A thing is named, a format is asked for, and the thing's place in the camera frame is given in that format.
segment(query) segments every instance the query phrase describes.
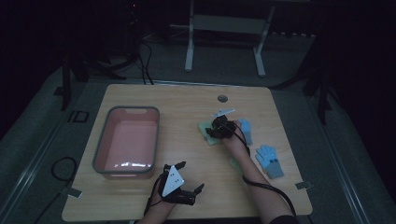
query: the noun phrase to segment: white desk frame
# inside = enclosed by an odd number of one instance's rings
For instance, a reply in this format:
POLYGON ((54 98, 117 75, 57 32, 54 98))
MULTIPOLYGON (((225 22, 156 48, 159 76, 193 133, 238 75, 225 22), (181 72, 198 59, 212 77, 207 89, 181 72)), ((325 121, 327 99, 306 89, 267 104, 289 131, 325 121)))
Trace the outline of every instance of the white desk frame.
POLYGON ((234 32, 261 35, 259 44, 253 48, 253 53, 256 61, 258 76, 265 77, 264 65, 262 63, 262 46, 264 45, 265 37, 268 35, 268 29, 270 27, 271 19, 274 15, 274 11, 275 7, 271 7, 266 20, 208 16, 194 14, 194 0, 190 0, 189 45, 187 48, 186 65, 184 70, 186 72, 190 72, 192 70, 192 59, 194 54, 194 30, 234 32))

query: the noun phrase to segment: pink container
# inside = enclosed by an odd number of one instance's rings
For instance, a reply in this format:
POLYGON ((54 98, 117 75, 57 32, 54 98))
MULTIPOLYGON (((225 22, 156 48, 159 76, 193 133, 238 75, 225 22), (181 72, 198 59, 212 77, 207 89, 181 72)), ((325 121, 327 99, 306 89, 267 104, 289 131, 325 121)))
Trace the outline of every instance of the pink container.
POLYGON ((107 114, 93 169, 107 179, 151 178, 160 112, 153 106, 116 106, 107 114))

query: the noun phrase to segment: dark clothing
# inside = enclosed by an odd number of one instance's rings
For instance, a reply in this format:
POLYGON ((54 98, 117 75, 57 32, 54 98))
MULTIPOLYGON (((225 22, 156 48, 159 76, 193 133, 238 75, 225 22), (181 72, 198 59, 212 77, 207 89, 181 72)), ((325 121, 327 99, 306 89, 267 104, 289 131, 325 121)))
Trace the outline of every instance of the dark clothing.
POLYGON ((270 224, 299 224, 297 218, 292 216, 276 217, 270 224))

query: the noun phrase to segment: dark background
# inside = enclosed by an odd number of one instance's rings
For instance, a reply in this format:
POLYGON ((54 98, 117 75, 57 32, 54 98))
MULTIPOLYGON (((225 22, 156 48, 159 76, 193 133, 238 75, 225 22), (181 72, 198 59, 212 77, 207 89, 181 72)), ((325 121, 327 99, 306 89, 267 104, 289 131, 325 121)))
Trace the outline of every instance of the dark background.
MULTIPOLYGON (((244 7, 236 3, 237 8, 244 10, 235 10, 229 2, 218 1, 212 6, 203 0, 197 8, 244 16, 249 13, 249 3, 244 7)), ((169 24, 188 24, 189 17, 186 0, 8 0, 0 4, 1 137, 45 79, 61 66, 66 52, 79 50, 102 61, 114 54, 134 54, 138 52, 135 41, 142 28, 139 24, 147 23, 167 37, 169 24), (136 22, 126 47, 119 44, 127 32, 125 21, 136 22)), ((394 200, 395 9, 395 3, 389 0, 366 0, 354 5, 339 1, 281 3, 277 4, 271 25, 271 32, 275 33, 317 36, 304 67, 321 67, 325 62, 331 74, 330 84, 394 200)), ((265 12, 251 9, 255 17, 265 12)))

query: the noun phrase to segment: gray floor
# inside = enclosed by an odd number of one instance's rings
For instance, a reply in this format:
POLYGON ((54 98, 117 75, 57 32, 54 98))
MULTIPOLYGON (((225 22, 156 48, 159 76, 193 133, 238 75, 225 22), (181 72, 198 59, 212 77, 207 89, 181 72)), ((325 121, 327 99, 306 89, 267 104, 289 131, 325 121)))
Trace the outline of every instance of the gray floor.
MULTIPOLYGON (((208 46, 204 40, 200 42, 198 39, 197 42, 190 73, 184 72, 187 47, 183 41, 148 42, 152 49, 149 72, 155 84, 177 81, 272 86, 296 73, 312 39, 300 36, 268 37, 262 54, 268 74, 264 78, 257 77, 252 49, 246 44, 214 47, 208 46)), ((142 46, 141 53, 146 60, 149 49, 142 46)), ((141 84, 139 67, 137 63, 127 70, 118 71, 121 76, 128 77, 122 82, 141 84)), ((51 165, 64 156, 80 160, 106 86, 119 82, 97 75, 92 76, 88 83, 73 82, 73 100, 68 110, 61 112, 61 98, 53 95, 56 87, 62 84, 61 80, 59 70, 48 79, 0 143, 0 202, 15 207, 8 216, 9 223, 33 223, 63 188, 64 182, 52 177, 51 165), (87 123, 68 122, 72 110, 90 112, 87 123), (31 187, 17 197, 13 189, 20 175, 42 148, 47 150, 47 154, 43 157, 35 178, 27 181, 31 187), (10 198, 18 200, 10 203, 10 198)), ((328 124, 321 125, 316 115, 318 97, 305 97, 302 94, 304 82, 302 80, 285 90, 272 93, 303 179, 314 186, 307 190, 314 208, 310 216, 312 222, 396 223, 395 204, 382 185, 347 113, 329 97, 332 110, 326 112, 328 124)), ((63 165, 59 174, 69 174, 70 166, 63 165)), ((59 197, 40 223, 64 223, 62 210, 65 200, 64 196, 59 197)), ((308 217, 299 219, 301 223, 310 223, 308 217)), ((168 222, 258 223, 258 220, 168 222)))

